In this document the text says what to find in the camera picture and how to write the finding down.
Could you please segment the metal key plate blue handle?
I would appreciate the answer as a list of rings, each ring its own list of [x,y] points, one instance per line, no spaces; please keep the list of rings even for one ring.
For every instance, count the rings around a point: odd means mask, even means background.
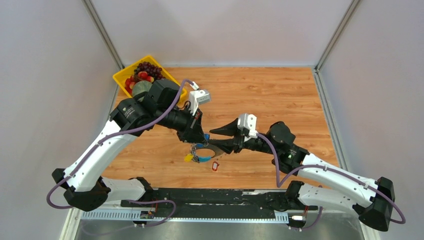
[[[199,151],[199,150],[209,150],[209,151],[212,151],[213,154],[208,155],[208,156],[200,156],[200,155],[197,154],[197,151]],[[220,157],[221,155],[224,155],[225,153],[222,150],[220,150],[218,147],[216,147],[212,144],[196,143],[196,144],[191,145],[190,151],[189,151],[188,154],[194,155],[191,162],[206,163],[206,162],[208,162],[212,159],[216,159],[216,158]]]

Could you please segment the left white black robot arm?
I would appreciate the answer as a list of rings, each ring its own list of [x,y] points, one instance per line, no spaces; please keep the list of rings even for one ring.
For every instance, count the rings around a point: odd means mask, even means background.
[[[150,84],[137,83],[135,95],[117,105],[82,156],[69,167],[52,172],[55,186],[64,189],[67,208],[89,212],[106,202],[122,200],[149,206],[153,193],[144,178],[111,179],[102,173],[122,150],[156,125],[175,130],[181,142],[207,143],[199,106],[209,102],[211,96],[195,82],[190,86],[188,101],[179,108],[182,84],[165,78]]]

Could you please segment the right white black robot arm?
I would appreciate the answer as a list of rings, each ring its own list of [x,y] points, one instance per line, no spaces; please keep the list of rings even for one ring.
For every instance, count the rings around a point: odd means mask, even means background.
[[[273,123],[266,133],[256,130],[255,116],[240,115],[210,133],[226,139],[210,139],[210,143],[227,154],[247,149],[273,155],[272,164],[281,186],[291,175],[310,179],[329,190],[319,190],[301,181],[292,181],[286,190],[285,201],[292,209],[304,206],[332,208],[357,215],[360,222],[377,231],[386,232],[394,222],[395,208],[393,182],[381,176],[378,179],[360,176],[334,166],[294,143],[296,136],[282,121]]]

